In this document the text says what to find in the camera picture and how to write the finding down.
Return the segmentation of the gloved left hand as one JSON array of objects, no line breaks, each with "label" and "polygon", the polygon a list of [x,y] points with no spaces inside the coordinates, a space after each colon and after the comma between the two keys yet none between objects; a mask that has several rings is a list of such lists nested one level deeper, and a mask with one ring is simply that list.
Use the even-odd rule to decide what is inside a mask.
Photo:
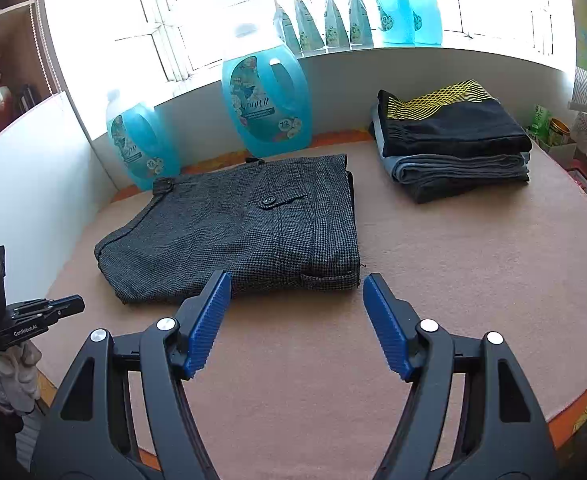
[{"label": "gloved left hand", "polygon": [[28,415],[40,399],[37,363],[40,351],[28,340],[0,351],[0,411]]}]

